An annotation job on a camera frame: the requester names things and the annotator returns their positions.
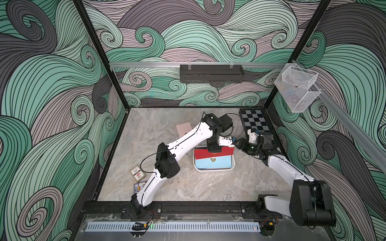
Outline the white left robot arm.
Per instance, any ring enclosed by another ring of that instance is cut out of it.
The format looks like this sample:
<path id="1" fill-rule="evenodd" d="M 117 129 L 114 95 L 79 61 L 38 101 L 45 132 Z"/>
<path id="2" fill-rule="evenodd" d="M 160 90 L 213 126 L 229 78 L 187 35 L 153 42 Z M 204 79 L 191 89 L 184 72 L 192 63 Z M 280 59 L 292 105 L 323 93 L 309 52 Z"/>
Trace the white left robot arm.
<path id="1" fill-rule="evenodd" d="M 153 202 L 155 194 L 167 179 L 179 173 L 181 168 L 178 161 L 198 144 L 206 141 L 209 154 L 221 153 L 223 147 L 233 147 L 231 137 L 221 136 L 231 127 L 233 127 L 233 121 L 227 114 L 221 117 L 213 113 L 203 114 L 199 124 L 187 134 L 167 145 L 159 144 L 155 153 L 154 170 L 149 180 L 142 190 L 131 197 L 131 205 L 136 215 Z"/>

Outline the light blue envelope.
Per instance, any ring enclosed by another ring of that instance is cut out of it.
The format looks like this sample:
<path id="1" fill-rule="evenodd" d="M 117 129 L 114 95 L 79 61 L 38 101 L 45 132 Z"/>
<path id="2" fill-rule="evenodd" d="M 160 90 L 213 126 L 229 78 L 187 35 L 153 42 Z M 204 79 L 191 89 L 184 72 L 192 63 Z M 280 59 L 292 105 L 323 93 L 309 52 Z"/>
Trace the light blue envelope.
<path id="1" fill-rule="evenodd" d="M 197 169 L 230 169 L 232 168 L 231 156 L 223 156 L 217 158 L 196 159 L 195 166 Z"/>

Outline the pink envelope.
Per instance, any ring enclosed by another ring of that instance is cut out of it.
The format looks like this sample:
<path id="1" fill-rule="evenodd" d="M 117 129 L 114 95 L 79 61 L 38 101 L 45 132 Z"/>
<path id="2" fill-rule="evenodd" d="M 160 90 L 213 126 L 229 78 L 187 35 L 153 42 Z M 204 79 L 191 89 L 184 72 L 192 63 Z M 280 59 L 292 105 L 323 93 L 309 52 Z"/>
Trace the pink envelope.
<path id="1" fill-rule="evenodd" d="M 193 129 L 191 126 L 191 123 L 179 124 L 179 125 L 176 125 L 176 128 L 177 128 L 177 132 L 178 132 L 178 135 L 180 138 L 185 136 L 187 133 L 189 133 Z"/>

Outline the red envelope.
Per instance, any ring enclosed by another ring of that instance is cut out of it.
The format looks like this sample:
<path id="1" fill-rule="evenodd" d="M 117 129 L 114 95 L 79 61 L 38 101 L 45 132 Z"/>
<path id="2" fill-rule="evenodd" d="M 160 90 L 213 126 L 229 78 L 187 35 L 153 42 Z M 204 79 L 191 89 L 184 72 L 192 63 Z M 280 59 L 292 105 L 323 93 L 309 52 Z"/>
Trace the red envelope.
<path id="1" fill-rule="evenodd" d="M 207 148 L 194 149 L 194 156 L 196 159 L 232 156 L 233 154 L 234 154 L 234 147 L 222 147 L 220 152 L 210 152 Z"/>

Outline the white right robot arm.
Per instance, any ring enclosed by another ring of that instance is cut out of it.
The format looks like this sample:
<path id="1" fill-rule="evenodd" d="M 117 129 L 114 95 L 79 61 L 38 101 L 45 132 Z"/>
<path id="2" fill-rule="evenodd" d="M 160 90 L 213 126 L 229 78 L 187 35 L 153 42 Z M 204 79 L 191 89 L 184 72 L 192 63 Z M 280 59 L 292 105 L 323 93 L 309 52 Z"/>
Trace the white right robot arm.
<path id="1" fill-rule="evenodd" d="M 336 214 L 329 184 L 317 180 L 292 164 L 274 143 L 270 133 L 251 133 L 249 138 L 233 138 L 234 146 L 274 170 L 291 188 L 289 199 L 261 194 L 257 212 L 268 211 L 291 218 L 299 226 L 332 227 Z"/>

